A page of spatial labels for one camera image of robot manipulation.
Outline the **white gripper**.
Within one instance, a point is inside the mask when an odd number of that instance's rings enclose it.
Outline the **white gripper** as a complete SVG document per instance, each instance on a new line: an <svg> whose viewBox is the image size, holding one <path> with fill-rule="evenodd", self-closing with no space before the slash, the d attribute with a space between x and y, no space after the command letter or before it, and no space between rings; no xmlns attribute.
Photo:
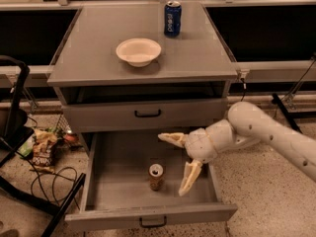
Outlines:
<svg viewBox="0 0 316 237"><path fill-rule="evenodd" d="M202 164L213 161L218 152L213 139L211 128L199 128L186 135L181 132L160 133L158 138L180 148L186 148L193 161L187 162L184 168L184 177L179 188L179 196L187 194L198 178Z"/></svg>

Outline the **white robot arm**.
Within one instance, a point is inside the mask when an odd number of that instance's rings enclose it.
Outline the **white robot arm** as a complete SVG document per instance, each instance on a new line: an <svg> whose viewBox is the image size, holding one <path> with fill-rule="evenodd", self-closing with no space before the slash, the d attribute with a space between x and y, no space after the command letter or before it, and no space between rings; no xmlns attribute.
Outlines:
<svg viewBox="0 0 316 237"><path fill-rule="evenodd" d="M192 159L185 164L179 195L190 191L203 164L219 153L265 142L311 180L316 181L316 141L286 127L249 102L233 104L222 119L188 134L160 133L162 141L185 148Z"/></svg>

